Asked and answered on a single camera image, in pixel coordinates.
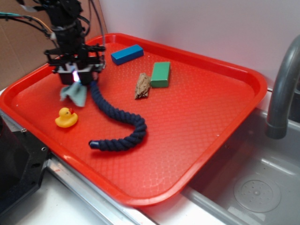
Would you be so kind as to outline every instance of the stainless steel sink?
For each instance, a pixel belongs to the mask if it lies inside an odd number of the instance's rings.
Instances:
[[[265,118],[256,109],[183,191],[226,224],[300,223],[300,124],[273,140]]]

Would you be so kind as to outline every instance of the red tray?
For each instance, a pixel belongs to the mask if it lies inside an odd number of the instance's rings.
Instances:
[[[89,92],[84,108],[61,102],[63,85],[47,65],[8,87],[0,108],[117,201],[155,204],[183,189],[261,101],[266,81],[251,69],[136,37],[105,39],[107,65],[99,88],[113,106],[145,118],[142,144],[119,153],[90,149],[90,140],[123,138],[134,128],[109,119]],[[88,42],[96,43],[101,37]],[[135,44],[144,56],[120,66],[112,62],[111,53]],[[135,100],[140,73],[151,75],[154,63],[164,61],[171,62],[169,87],[152,88],[148,98]],[[78,114],[75,126],[56,126],[62,107]]]

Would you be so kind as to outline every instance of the blue rope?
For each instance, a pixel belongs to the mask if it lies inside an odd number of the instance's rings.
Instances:
[[[91,82],[90,91],[94,102],[108,117],[135,126],[134,132],[124,139],[90,141],[90,147],[92,149],[100,149],[101,151],[122,151],[133,148],[141,143],[146,135],[147,126],[145,119],[140,115],[114,108],[103,98],[95,81]]]

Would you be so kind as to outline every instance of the rubber duck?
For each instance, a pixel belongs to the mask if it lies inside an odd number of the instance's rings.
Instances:
[[[59,117],[55,119],[55,123],[57,126],[61,128],[68,128],[73,126],[77,120],[78,115],[74,112],[73,109],[61,108],[59,111]]]

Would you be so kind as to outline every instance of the white wall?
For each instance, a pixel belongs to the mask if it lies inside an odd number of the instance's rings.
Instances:
[[[273,86],[300,34],[299,0],[100,0],[119,32],[242,65]]]

